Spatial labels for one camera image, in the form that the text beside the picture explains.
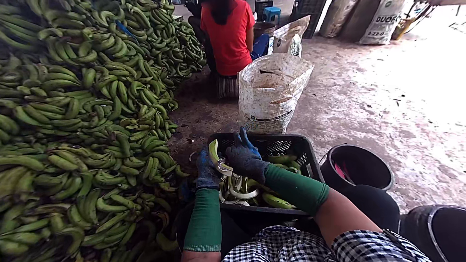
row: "black pants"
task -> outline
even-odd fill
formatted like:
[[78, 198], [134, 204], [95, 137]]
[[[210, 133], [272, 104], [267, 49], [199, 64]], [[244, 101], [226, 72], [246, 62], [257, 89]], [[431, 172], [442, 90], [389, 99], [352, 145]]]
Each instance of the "black pants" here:
[[192, 26], [192, 29], [198, 41], [204, 44], [204, 50], [206, 52], [206, 61], [207, 65], [210, 68], [210, 71], [213, 73], [217, 73], [217, 64], [215, 62], [215, 57], [213, 56], [212, 45], [210, 44], [210, 39], [201, 29], [201, 19], [194, 16], [190, 16], [188, 18], [188, 22]]
[[[369, 217], [379, 228], [389, 229], [393, 232], [398, 231], [398, 223], [400, 220], [400, 210], [396, 202], [387, 192], [382, 189], [357, 185], [349, 187], [340, 192], [345, 195], [356, 207], [359, 208], [367, 217]], [[175, 224], [177, 226], [178, 244], [183, 248], [185, 243], [186, 231], [188, 229], [189, 220], [191, 218], [194, 203], [187, 205], [182, 209], [177, 216]], [[260, 229], [273, 225], [287, 225], [287, 223], [277, 221], [261, 221], [258, 225], [257, 221], [245, 221], [244, 219], [233, 219], [232, 215], [224, 210], [220, 210], [222, 219], [222, 258], [234, 247], [248, 242], [251, 237]], [[299, 230], [307, 231], [312, 234], [320, 234], [317, 224], [313, 220], [301, 221], [300, 224], [306, 223], [302, 228], [296, 227]]]

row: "fertilizer bag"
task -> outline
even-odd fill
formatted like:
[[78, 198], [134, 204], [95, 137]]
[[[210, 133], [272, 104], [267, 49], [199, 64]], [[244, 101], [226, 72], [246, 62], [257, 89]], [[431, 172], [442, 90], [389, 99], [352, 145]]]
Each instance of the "fertilizer bag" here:
[[293, 21], [274, 31], [274, 53], [288, 53], [301, 57], [302, 35], [308, 29], [310, 15]]
[[401, 19], [404, 0], [382, 0], [366, 33], [359, 40], [363, 45], [388, 45], [391, 34]]
[[239, 72], [238, 124], [247, 132], [284, 134], [314, 65], [294, 55], [275, 53]]

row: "black and white plaid shirt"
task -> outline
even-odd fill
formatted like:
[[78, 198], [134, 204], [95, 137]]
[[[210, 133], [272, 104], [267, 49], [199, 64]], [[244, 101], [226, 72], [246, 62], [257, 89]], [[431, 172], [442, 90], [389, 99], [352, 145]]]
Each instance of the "black and white plaid shirt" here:
[[348, 231], [328, 248], [323, 238], [284, 226], [263, 229], [250, 242], [233, 248], [223, 261], [430, 262], [415, 245], [389, 230]]

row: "red shirt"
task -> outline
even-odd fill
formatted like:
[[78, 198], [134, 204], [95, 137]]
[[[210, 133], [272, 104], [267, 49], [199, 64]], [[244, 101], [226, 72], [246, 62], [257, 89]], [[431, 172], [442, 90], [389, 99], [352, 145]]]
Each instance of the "red shirt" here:
[[209, 34], [217, 71], [235, 76], [253, 60], [246, 45], [246, 31], [254, 26], [254, 16], [244, 0], [232, 0], [233, 11], [225, 25], [215, 23], [208, 5], [202, 6], [201, 29]]

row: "green arm sleeve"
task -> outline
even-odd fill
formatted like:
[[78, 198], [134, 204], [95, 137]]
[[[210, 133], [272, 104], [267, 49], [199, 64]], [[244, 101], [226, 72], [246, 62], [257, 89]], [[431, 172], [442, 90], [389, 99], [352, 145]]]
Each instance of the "green arm sleeve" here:
[[265, 185], [297, 208], [314, 216], [329, 194], [329, 186], [273, 164], [266, 167]]
[[222, 244], [222, 221], [220, 217], [219, 192], [202, 188], [196, 191], [194, 209], [185, 237], [184, 250], [197, 252], [220, 251]]

